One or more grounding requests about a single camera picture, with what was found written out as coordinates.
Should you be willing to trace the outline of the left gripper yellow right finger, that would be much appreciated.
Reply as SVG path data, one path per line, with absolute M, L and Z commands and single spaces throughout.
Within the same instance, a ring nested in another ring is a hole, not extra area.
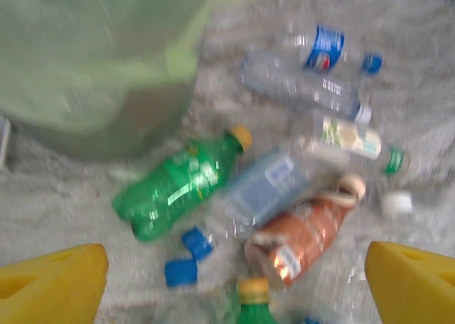
M 454 258 L 374 241 L 365 275 L 383 323 L 454 322 Z

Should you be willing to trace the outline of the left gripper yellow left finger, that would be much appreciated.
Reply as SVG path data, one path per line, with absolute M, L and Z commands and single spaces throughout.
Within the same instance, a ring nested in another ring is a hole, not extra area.
M 94 323 L 107 284 L 102 244 L 1 267 L 2 323 Z

